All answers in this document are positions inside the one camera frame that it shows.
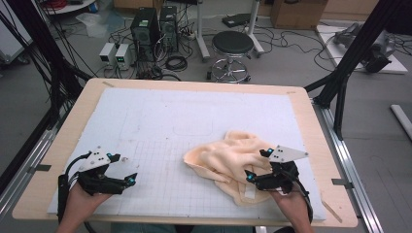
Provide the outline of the large black computer tower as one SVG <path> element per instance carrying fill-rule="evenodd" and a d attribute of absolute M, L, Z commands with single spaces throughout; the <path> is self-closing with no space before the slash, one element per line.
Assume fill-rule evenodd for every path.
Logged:
<path fill-rule="evenodd" d="M 155 45 L 160 39 L 155 8 L 139 8 L 130 26 L 139 61 L 155 61 Z"/>

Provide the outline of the black metal frame stand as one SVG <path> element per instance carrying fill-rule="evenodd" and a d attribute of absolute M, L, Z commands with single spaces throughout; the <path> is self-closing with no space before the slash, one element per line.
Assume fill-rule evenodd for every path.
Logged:
<path fill-rule="evenodd" d="M 87 82 L 91 79 L 91 75 L 76 68 L 64 57 L 31 0 L 6 0 L 6 2 L 49 64 L 51 75 L 50 125 L 55 125 L 61 121 L 60 109 L 63 104 L 76 101 L 83 90 L 78 78 Z"/>
<path fill-rule="evenodd" d="M 407 0 L 379 0 L 337 67 L 324 78 L 304 87 L 307 92 L 319 87 L 323 88 L 321 93 L 314 98 L 315 103 L 321 108 L 328 109 L 331 101 L 337 98 L 332 129 L 340 141 L 343 140 L 342 121 L 347 82 L 367 50 L 371 48 L 379 34 L 406 2 Z"/>

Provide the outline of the person's left hand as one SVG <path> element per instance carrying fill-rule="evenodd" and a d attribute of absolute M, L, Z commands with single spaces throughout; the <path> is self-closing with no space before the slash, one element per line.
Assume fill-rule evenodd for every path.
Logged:
<path fill-rule="evenodd" d="M 70 189 L 66 204 L 66 210 L 71 212 L 85 211 L 93 213 L 102 203 L 104 203 L 110 197 L 111 194 L 105 193 L 95 193 L 90 195 L 85 192 L 78 183 L 75 183 Z"/>

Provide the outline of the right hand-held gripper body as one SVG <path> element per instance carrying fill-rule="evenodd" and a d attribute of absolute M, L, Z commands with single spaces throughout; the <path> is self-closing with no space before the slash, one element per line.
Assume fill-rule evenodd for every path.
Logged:
<path fill-rule="evenodd" d="M 307 191 L 299 180 L 299 172 L 295 161 L 306 158 L 309 153 L 283 146 L 277 146 L 273 150 L 273 153 L 266 157 L 271 165 L 271 172 L 257 175 L 257 182 L 255 183 L 257 189 L 269 191 L 281 188 L 283 192 L 290 193 L 293 186 L 297 184 L 306 194 Z"/>

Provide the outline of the white base board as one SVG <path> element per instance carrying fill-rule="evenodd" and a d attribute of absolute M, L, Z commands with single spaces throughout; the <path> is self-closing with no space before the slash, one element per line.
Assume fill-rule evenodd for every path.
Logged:
<path fill-rule="evenodd" d="M 332 59 L 332 62 L 335 66 L 339 64 L 347 50 L 343 45 L 337 45 L 333 43 L 335 33 L 340 32 L 342 30 L 344 30 L 344 27 L 326 25 L 317 26 L 318 34 L 322 41 L 325 43 L 327 53 L 329 57 Z M 380 74 L 404 75 L 408 72 L 408 70 L 395 58 L 394 55 L 390 55 L 389 60 L 390 63 L 379 71 Z"/>

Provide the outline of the black flat device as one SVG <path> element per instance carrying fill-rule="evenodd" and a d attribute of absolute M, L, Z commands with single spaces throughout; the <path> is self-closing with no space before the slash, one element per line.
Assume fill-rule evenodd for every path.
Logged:
<path fill-rule="evenodd" d="M 250 14 L 237 14 L 233 16 L 227 16 L 222 18 L 222 23 L 229 28 L 244 25 L 250 21 Z"/>

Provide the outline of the cardboard box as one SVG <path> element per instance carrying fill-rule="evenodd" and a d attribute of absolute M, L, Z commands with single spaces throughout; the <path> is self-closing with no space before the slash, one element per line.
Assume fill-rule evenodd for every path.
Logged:
<path fill-rule="evenodd" d="M 271 22 L 278 29 L 313 30 L 317 27 L 328 0 L 274 0 Z"/>

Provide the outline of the peach towel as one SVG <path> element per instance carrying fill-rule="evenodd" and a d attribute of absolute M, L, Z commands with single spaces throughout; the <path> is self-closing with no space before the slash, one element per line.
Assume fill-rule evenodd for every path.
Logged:
<path fill-rule="evenodd" d="M 269 160 L 261 156 L 259 151 L 275 148 L 275 145 L 252 133 L 228 131 L 222 140 L 188 151 L 184 155 L 184 162 L 198 176 L 212 180 L 236 205 L 253 206 L 272 199 L 277 192 L 258 190 L 246 180 L 245 171 L 257 175 L 269 173 Z"/>

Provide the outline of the grey metal clamp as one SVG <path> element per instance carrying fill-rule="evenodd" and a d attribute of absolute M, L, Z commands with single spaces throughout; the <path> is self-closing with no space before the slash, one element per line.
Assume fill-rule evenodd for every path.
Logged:
<path fill-rule="evenodd" d="M 37 171 L 48 172 L 51 168 L 51 165 L 47 164 L 38 164 L 37 166 L 29 167 L 27 173 L 34 174 Z"/>
<path fill-rule="evenodd" d="M 331 181 L 334 185 L 342 185 L 346 189 L 352 189 L 354 187 L 351 182 L 348 182 L 345 179 L 332 179 Z"/>

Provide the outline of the person's right hand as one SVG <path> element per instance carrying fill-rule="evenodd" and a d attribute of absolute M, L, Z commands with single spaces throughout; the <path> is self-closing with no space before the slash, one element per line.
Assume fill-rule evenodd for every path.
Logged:
<path fill-rule="evenodd" d="M 299 192 L 292 191 L 289 194 L 281 194 L 279 191 L 271 191 L 270 195 L 287 219 L 307 217 L 306 202 Z"/>

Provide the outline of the white power supply unit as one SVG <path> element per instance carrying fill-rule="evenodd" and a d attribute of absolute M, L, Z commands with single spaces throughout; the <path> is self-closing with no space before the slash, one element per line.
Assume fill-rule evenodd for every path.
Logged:
<path fill-rule="evenodd" d="M 114 43 L 106 43 L 99 53 L 101 61 L 110 67 L 114 67 L 117 64 L 116 55 L 116 45 Z"/>
<path fill-rule="evenodd" d="M 132 63 L 132 53 L 129 44 L 120 44 L 115 55 L 118 67 L 121 70 L 128 70 Z"/>

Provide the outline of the aluminium rail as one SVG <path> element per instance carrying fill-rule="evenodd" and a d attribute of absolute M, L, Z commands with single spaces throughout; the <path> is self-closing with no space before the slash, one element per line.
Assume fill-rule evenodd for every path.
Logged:
<path fill-rule="evenodd" d="M 10 209 L 35 174 L 27 173 L 29 167 L 41 163 L 57 132 L 57 129 L 34 130 L 0 176 L 0 222 L 10 215 Z"/>
<path fill-rule="evenodd" d="M 345 142 L 339 139 L 338 134 L 333 129 L 334 117 L 332 111 L 318 106 L 315 102 L 312 102 L 312 106 L 325 131 L 326 138 L 329 140 L 328 144 L 337 162 L 338 170 L 343 176 L 342 179 L 351 182 L 354 186 L 352 189 L 345 189 L 349 192 L 350 200 L 355 206 L 356 217 L 361 222 L 362 228 L 366 233 L 384 233 L 350 152 Z"/>

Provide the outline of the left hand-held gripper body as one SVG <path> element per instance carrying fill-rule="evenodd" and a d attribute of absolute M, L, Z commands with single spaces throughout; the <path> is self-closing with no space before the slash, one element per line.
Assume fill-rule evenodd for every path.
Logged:
<path fill-rule="evenodd" d="M 126 189 L 123 180 L 109 178 L 105 175 L 111 163 L 107 154 L 101 147 L 89 151 L 86 160 L 78 169 L 78 184 L 88 194 L 122 194 Z"/>

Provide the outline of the clear plastic bag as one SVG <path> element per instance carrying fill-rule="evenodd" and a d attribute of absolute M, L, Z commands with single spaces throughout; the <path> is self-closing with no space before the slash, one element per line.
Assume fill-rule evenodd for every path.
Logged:
<path fill-rule="evenodd" d="M 86 27 L 87 36 L 91 38 L 103 38 L 121 29 L 124 23 L 124 19 L 112 11 L 82 13 L 76 16 L 76 20 Z"/>

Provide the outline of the black round stool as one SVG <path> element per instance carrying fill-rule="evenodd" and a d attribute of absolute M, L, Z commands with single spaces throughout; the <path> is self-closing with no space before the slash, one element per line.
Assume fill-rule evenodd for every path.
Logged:
<path fill-rule="evenodd" d="M 207 72 L 206 79 L 218 83 L 245 83 L 251 79 L 245 64 L 240 58 L 251 58 L 253 40 L 238 31 L 222 31 L 212 39 L 212 48 L 223 58 L 217 60 Z"/>

